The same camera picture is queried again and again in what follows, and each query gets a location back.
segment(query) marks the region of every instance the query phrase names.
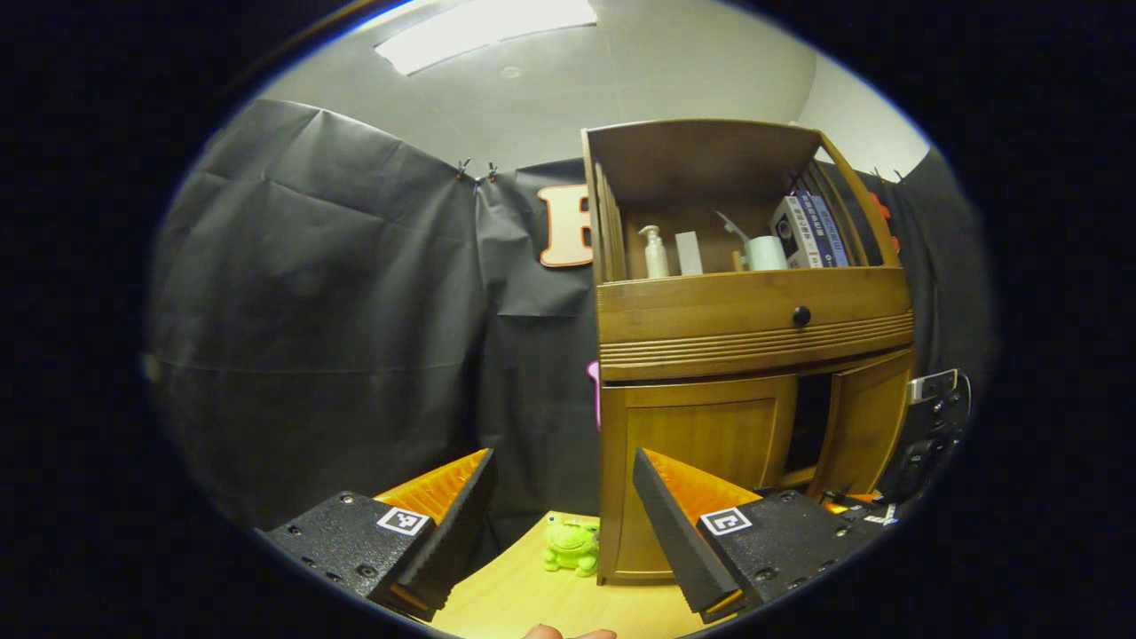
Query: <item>wooden table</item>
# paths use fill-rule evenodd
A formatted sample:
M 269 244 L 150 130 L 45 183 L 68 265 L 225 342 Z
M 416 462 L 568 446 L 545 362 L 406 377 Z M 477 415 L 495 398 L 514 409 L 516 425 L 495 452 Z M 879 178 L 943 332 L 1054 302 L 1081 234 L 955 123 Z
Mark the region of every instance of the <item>wooden table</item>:
M 504 553 L 458 583 L 429 625 L 468 639 L 520 639 L 537 623 L 565 637 L 607 629 L 626 639 L 670 639 L 708 626 L 676 584 L 600 587 L 594 575 L 579 578 L 568 569 L 546 572 L 541 554 L 549 515 L 577 516 L 549 512 Z

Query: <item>white cup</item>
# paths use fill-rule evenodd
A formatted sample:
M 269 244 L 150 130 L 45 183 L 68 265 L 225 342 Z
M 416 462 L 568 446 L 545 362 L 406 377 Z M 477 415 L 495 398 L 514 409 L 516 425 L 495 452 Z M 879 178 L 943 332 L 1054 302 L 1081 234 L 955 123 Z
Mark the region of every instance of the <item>white cup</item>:
M 772 235 L 754 238 L 745 244 L 745 262 L 750 271 L 780 271 L 788 268 L 780 240 Z

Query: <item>pink object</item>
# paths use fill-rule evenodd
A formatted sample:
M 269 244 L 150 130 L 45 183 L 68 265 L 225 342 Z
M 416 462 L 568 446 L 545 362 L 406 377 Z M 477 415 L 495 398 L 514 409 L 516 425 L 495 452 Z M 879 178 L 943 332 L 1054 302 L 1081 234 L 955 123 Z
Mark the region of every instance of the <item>pink object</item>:
M 595 382 L 595 431 L 600 431 L 600 363 L 593 362 L 587 365 L 587 376 Z

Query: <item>round black knob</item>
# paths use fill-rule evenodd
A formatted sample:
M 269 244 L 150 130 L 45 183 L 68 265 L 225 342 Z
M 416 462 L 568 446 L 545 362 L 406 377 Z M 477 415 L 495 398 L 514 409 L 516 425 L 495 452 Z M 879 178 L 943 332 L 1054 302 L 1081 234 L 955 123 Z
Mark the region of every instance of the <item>round black knob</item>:
M 793 309 L 793 323 L 797 326 L 804 326 L 812 320 L 812 313 L 809 312 L 808 306 L 799 306 Z

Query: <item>fluorescent light panel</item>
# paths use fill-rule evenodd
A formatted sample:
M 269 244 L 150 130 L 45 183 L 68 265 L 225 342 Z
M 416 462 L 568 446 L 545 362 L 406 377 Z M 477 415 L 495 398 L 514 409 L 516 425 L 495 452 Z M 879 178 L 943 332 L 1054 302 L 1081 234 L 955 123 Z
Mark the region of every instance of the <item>fluorescent light panel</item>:
M 410 75 L 433 64 L 529 33 L 595 24 L 587 0 L 473 0 L 375 47 Z

